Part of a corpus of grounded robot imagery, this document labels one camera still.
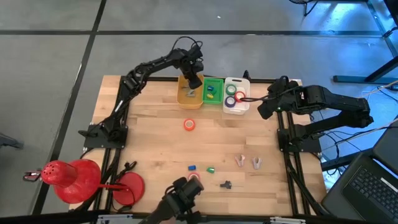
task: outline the yellow bin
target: yellow bin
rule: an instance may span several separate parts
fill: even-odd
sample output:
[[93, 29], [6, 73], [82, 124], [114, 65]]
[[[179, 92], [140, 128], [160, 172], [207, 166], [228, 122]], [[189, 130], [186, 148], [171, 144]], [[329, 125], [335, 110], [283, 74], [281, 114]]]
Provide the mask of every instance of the yellow bin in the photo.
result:
[[[198, 78], [203, 83], [204, 76], [198, 74]], [[187, 97], [187, 93], [189, 89], [184, 88], [188, 86], [188, 80], [184, 78], [183, 75], [178, 77], [178, 85], [177, 85], [177, 103], [183, 109], [199, 109], [203, 104], [203, 100], [201, 98], [201, 94], [203, 92], [203, 85], [199, 86], [195, 89], [195, 97]]]

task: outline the concrete floor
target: concrete floor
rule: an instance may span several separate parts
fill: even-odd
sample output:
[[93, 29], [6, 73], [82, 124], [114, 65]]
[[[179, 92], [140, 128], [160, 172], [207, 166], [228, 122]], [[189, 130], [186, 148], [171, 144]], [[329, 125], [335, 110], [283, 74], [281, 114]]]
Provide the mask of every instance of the concrete floor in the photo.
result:
[[[392, 26], [382, 0], [372, 0], [385, 29]], [[3, 29], [91, 30], [100, 0], [49, 1], [5, 0], [0, 2], [0, 33]], [[365, 3], [320, 2], [303, 18], [303, 7], [288, 0], [249, 1], [143, 1], [108, 0], [99, 30], [359, 30], [378, 27]], [[60, 159], [71, 161], [81, 154], [83, 137], [77, 131], [91, 121], [103, 75], [124, 75], [138, 63], [165, 55], [177, 35], [96, 36], [75, 109], [65, 136]], [[334, 93], [361, 96], [375, 85], [333, 83], [333, 75], [367, 76], [392, 58], [386, 42], [376, 36], [269, 36], [193, 35], [204, 42], [207, 75], [277, 78], [288, 75], [304, 85], [323, 85]], [[398, 47], [398, 31], [391, 36]], [[21, 181], [24, 171], [42, 167], [55, 139], [68, 101], [87, 35], [0, 35], [0, 132], [25, 141], [23, 150], [0, 149], [0, 217], [25, 215], [35, 184]], [[181, 41], [180, 47], [189, 47]], [[176, 76], [173, 68], [156, 75]], [[398, 70], [388, 74], [398, 77]], [[386, 93], [398, 98], [398, 94]], [[369, 99], [374, 128], [397, 116], [395, 101], [373, 94]], [[322, 111], [329, 117], [336, 111]], [[321, 119], [318, 113], [315, 119]], [[356, 129], [342, 128], [354, 133]], [[352, 141], [360, 149], [372, 147], [382, 131]], [[333, 145], [322, 138], [323, 148]], [[342, 144], [340, 155], [356, 149]], [[329, 158], [335, 149], [324, 152]], [[44, 213], [64, 212], [68, 205], [52, 189]]]

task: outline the laptop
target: laptop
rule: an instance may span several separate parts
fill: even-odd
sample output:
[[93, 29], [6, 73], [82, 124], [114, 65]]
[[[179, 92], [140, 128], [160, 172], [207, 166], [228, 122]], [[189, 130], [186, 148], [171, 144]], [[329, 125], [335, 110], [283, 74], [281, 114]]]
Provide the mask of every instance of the laptop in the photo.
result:
[[372, 156], [357, 156], [322, 200], [340, 218], [398, 224], [398, 128], [387, 129]]

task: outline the wooden table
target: wooden table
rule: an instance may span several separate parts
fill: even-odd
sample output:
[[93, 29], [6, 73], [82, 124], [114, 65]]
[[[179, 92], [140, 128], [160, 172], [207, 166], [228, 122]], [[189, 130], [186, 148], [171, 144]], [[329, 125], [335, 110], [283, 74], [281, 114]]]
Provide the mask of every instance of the wooden table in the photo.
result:
[[[93, 122], [109, 116], [116, 100], [120, 76], [104, 76]], [[251, 84], [251, 97], [264, 96], [269, 84]], [[133, 212], [152, 212], [166, 187], [181, 176], [188, 166], [196, 165], [205, 190], [195, 199], [196, 210], [207, 215], [291, 215], [283, 155], [279, 151], [277, 115], [264, 120], [257, 112], [260, 102], [251, 103], [244, 115], [226, 114], [221, 105], [203, 105], [199, 110], [183, 110], [176, 102], [177, 82], [148, 82], [130, 104], [128, 140], [122, 150], [119, 170], [125, 162], [137, 161], [134, 168], [145, 180], [145, 194], [133, 206]], [[193, 131], [183, 128], [183, 121], [196, 122]], [[308, 116], [294, 115], [294, 122], [307, 124]], [[85, 159], [102, 164], [104, 150], [94, 149]], [[234, 157], [244, 154], [243, 167]], [[301, 153], [306, 185], [320, 202], [326, 189], [319, 160]], [[259, 170], [251, 159], [260, 157]], [[206, 168], [214, 167], [211, 174]], [[226, 180], [232, 189], [220, 188]], [[296, 186], [299, 210], [302, 203]], [[101, 206], [104, 206], [105, 190]]]

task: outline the blue block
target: blue block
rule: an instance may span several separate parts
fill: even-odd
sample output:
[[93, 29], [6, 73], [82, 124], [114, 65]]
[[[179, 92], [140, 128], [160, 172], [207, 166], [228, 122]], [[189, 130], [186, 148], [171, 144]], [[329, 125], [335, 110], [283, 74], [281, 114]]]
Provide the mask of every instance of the blue block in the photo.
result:
[[197, 169], [197, 167], [195, 165], [188, 166], [189, 171], [196, 170], [196, 169]]

